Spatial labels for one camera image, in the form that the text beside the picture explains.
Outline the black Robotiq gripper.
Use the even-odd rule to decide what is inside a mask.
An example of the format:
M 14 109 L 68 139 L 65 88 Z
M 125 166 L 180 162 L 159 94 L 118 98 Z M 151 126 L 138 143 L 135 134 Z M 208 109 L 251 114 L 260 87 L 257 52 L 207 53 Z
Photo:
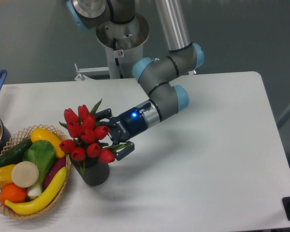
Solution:
M 113 143 L 124 143 L 130 138 L 147 130 L 147 124 L 137 107 L 133 107 L 116 117 L 112 117 L 110 108 L 95 114 L 95 125 L 99 126 L 102 119 L 109 120 L 110 136 Z M 120 161 L 135 150 L 135 144 L 128 141 L 115 150 L 115 159 Z

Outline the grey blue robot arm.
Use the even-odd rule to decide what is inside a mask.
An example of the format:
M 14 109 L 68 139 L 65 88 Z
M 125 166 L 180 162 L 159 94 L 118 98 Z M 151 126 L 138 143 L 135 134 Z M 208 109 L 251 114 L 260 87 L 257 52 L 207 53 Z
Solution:
M 204 53 L 191 41 L 178 0 L 155 2 L 169 55 L 163 59 L 143 56 L 149 35 L 146 19 L 132 0 L 69 0 L 67 8 L 77 27 L 94 28 L 104 47 L 109 76 L 134 78 L 148 100 L 114 117 L 110 110 L 96 115 L 109 128 L 112 146 L 99 154 L 102 162 L 121 160 L 134 150 L 131 138 L 179 113 L 189 104 L 181 86 L 170 82 L 200 67 Z

